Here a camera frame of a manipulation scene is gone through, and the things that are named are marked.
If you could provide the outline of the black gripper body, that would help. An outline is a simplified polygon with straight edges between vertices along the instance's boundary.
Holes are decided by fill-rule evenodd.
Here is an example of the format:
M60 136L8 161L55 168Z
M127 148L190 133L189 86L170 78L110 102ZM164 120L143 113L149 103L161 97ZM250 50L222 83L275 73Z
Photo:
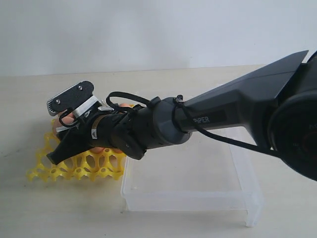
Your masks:
M124 154L134 159L141 159L146 147L133 137L132 118L127 114L117 113L115 111L100 111L91 107L87 111L88 116L77 117L75 113L74 122L66 125L61 121L60 116L66 116L73 113L70 109L59 113L59 122L61 126L56 129L56 135L60 141L68 134L82 136L92 148L117 148Z

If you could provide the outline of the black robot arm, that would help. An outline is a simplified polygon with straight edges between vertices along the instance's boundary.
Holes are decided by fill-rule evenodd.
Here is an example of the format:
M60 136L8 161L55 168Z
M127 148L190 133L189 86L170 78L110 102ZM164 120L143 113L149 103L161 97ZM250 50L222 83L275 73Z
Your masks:
M279 158L297 173L317 178L317 57L301 51L184 100L145 99L111 92L103 105L90 81L47 101L60 119L53 164L94 147L115 148L140 160L150 149L179 145L194 131Z

